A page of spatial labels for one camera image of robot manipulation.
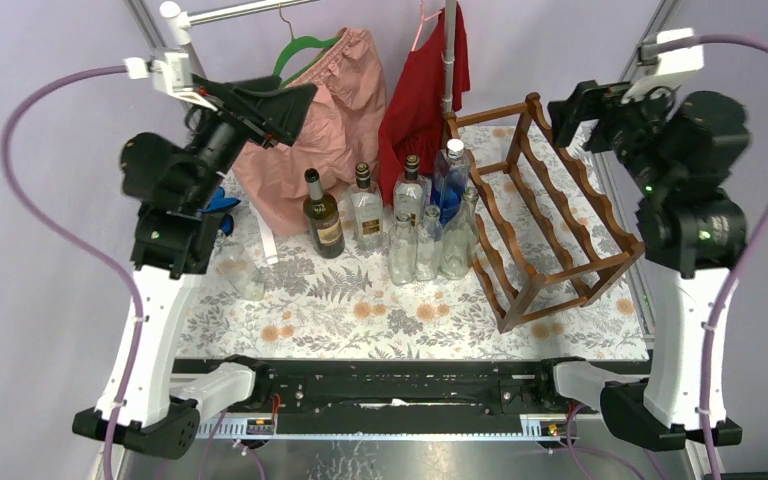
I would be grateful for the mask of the clear glass wine bottle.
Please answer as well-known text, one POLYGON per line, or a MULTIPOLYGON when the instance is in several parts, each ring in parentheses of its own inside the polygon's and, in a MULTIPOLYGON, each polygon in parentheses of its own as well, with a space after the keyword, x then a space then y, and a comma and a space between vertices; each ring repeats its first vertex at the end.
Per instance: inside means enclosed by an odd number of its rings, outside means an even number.
POLYGON ((439 270, 446 278, 463 278, 472 268, 479 238, 476 222, 478 198, 477 189, 468 186, 457 214, 444 227, 439 270))

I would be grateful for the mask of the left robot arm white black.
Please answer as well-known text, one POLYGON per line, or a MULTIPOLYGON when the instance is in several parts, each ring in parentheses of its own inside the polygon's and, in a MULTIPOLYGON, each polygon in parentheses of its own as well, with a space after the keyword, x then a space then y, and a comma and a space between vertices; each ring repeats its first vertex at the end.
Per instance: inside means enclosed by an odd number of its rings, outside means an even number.
POLYGON ((247 143, 295 143, 317 91, 281 88, 276 76, 194 84, 199 119, 187 145, 144 132, 121 151, 123 192, 140 204, 127 273, 137 293, 110 381, 72 424, 80 436, 166 459, 189 450, 203 420, 236 403, 256 411, 269 401, 264 367, 240 356, 187 386, 170 380, 185 309, 227 218, 211 201, 247 143))

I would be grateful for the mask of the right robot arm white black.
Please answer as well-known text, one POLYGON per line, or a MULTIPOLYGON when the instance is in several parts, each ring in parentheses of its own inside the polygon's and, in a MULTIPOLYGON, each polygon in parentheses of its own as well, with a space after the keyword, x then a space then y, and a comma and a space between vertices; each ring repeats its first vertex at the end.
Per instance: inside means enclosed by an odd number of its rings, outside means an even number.
MULTIPOLYGON (((745 214, 723 189, 751 140, 743 106, 713 91, 677 102, 664 86, 623 101, 629 89, 586 81, 551 102, 553 144, 568 146, 582 122, 593 122, 586 149, 614 153, 642 192, 636 218, 646 258, 688 284, 725 277, 747 245, 745 214)), ((600 411, 615 437, 652 451, 703 440, 695 404, 705 386, 704 333, 691 322, 696 312, 686 306, 667 317, 647 380, 602 388, 600 411)))

